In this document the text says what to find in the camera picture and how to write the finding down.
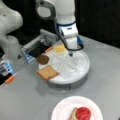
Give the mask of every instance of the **red food item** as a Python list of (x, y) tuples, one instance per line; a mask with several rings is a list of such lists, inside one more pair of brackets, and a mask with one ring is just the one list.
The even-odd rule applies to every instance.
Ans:
[(90, 120), (91, 112), (88, 108), (81, 107), (77, 109), (76, 117), (78, 120)]

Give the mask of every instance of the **table surface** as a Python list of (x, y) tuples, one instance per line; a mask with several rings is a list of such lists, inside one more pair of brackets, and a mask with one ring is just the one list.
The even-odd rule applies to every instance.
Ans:
[(59, 92), (37, 74), (33, 60), (9, 85), (0, 86), (0, 120), (50, 120), (56, 104), (69, 96), (94, 101), (104, 120), (120, 117), (120, 49), (81, 36), (90, 59), (88, 79), (77, 89)]

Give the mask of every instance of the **white plate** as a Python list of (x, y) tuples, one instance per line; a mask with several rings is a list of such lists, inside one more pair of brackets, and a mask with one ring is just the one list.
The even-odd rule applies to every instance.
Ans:
[(91, 111), (90, 120), (103, 120), (98, 106), (90, 99), (80, 96), (68, 97), (60, 101), (53, 110), (51, 120), (68, 120), (75, 107), (87, 107)]

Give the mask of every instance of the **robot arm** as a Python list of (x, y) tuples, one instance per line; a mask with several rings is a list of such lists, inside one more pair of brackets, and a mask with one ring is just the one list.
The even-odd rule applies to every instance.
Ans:
[(22, 24), (22, 16), (18, 12), (8, 8), (0, 0), (0, 45), (5, 53), (4, 59), (13, 64), (16, 72), (27, 63), (27, 60), (21, 50), (18, 39), (7, 34), (15, 31)]
[(68, 50), (83, 48), (76, 27), (74, 0), (37, 0), (36, 11), (45, 20), (55, 19), (56, 33)]

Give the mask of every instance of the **round plate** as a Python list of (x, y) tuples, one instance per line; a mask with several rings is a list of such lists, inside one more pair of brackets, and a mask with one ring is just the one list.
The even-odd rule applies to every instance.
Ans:
[[(46, 54), (50, 60), (47, 65), (53, 67), (59, 75), (49, 81), (54, 84), (71, 84), (84, 78), (89, 71), (90, 61), (83, 51), (76, 51), (70, 57), (68, 51), (56, 54), (51, 50)], [(39, 64), (39, 69), (46, 65)]]
[(80, 96), (68, 97), (59, 102), (53, 110), (51, 120), (68, 120), (75, 107), (87, 107), (91, 111), (90, 120), (103, 120), (98, 106), (90, 99)]

